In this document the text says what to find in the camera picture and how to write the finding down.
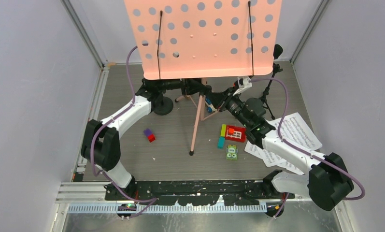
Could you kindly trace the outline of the red window toy block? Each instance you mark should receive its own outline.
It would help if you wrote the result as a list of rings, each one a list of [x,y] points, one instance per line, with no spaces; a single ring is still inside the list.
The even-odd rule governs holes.
[[[246,133],[246,128],[244,127],[226,125],[225,139],[239,142],[239,143],[244,143],[246,141],[245,133]]]

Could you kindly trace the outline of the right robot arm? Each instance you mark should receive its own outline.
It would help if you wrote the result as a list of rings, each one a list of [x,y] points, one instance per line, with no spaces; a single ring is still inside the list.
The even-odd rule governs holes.
[[[276,171],[267,176],[263,192],[276,198],[282,192],[308,197],[321,209],[330,211],[345,200],[355,186],[342,158],[336,153],[324,155],[286,140],[280,130],[265,118],[263,102],[259,98],[242,101],[234,95],[234,88],[206,95],[220,111],[229,111],[246,131],[246,139],[253,145],[274,153],[302,171],[302,175]]]

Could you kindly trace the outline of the pink music stand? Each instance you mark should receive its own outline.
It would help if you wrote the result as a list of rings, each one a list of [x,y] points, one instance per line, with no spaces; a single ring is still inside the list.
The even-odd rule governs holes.
[[[280,0],[127,0],[148,80],[272,72]]]

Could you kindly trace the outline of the green monster face block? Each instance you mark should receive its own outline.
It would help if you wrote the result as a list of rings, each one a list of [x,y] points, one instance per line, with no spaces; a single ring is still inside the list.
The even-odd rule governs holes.
[[[226,159],[227,160],[237,160],[238,159],[238,149],[236,145],[228,145],[226,149]]]

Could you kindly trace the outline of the blue white toy car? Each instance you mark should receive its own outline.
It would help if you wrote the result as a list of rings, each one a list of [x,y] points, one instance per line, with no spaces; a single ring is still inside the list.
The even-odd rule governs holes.
[[[209,100],[208,97],[205,97],[205,104],[206,104],[206,106],[207,106],[207,111],[208,111],[209,113],[214,112],[214,107],[213,107],[212,102]]]

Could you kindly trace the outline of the sheet music page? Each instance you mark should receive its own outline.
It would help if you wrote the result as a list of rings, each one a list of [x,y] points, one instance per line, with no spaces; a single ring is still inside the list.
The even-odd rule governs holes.
[[[281,167],[295,174],[304,174],[304,172],[302,172],[299,168],[295,167],[284,158],[265,149],[261,149],[260,147],[253,145],[250,142],[246,143],[244,151],[263,160],[266,167]]]
[[[293,144],[297,143],[313,151],[322,147],[322,143],[299,113],[285,116],[280,132],[284,138]]]

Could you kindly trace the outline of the black tripod mic stand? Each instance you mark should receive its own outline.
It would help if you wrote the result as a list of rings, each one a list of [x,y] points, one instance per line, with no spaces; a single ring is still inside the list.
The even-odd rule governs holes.
[[[275,120],[275,116],[274,116],[274,114],[272,113],[271,108],[270,108],[270,106],[269,106],[269,104],[268,104],[267,96],[268,96],[269,93],[270,93],[270,88],[271,88],[271,84],[272,84],[272,82],[273,82],[273,78],[275,77],[275,75],[276,75],[277,73],[280,73],[280,72],[282,72],[282,71],[283,71],[283,69],[280,67],[279,64],[276,64],[276,63],[273,64],[271,80],[269,80],[268,85],[265,87],[265,89],[264,89],[264,91],[263,91],[261,97],[259,97],[259,99],[260,99],[261,102],[262,102],[262,107],[263,107],[264,109],[266,109],[266,110],[269,111],[272,120]]]

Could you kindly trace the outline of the lime green toy block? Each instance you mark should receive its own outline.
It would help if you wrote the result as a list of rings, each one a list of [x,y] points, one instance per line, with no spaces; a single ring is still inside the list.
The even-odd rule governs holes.
[[[225,137],[226,136],[226,130],[227,130],[227,125],[223,124],[221,126],[221,132],[220,132],[220,137]]]

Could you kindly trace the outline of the black round base mic stand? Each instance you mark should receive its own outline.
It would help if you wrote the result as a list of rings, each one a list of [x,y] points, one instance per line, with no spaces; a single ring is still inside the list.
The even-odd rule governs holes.
[[[169,97],[158,98],[154,101],[153,112],[159,116],[169,114],[173,110],[173,101]]]

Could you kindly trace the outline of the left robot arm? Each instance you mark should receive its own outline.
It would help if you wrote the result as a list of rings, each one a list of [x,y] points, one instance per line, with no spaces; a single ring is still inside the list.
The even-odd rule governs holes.
[[[121,136],[138,120],[151,112],[169,114],[173,102],[165,97],[167,90],[181,89],[188,94],[208,93],[212,90],[199,78],[172,80],[142,80],[133,99],[111,116],[87,122],[81,147],[81,156],[96,165],[118,186],[117,194],[124,200],[135,196],[135,178],[120,161]]]

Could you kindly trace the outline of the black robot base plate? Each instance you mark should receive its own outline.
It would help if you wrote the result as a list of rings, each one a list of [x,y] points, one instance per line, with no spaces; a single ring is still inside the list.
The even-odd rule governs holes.
[[[181,206],[255,205],[258,200],[283,200],[285,195],[261,180],[137,181],[124,191],[141,205],[155,198],[155,205]]]

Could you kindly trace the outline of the purple red toy block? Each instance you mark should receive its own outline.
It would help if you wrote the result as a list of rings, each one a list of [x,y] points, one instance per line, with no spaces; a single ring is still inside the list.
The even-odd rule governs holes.
[[[156,138],[155,138],[155,135],[152,133],[152,131],[150,129],[145,129],[143,131],[144,135],[146,136],[146,138],[148,139],[148,141],[151,143],[153,142]]]

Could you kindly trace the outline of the teal toy block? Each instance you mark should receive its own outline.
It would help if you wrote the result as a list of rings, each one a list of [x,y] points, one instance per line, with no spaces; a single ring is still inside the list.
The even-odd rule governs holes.
[[[223,149],[225,144],[225,137],[219,137],[218,143],[217,143],[217,148],[218,149]]]

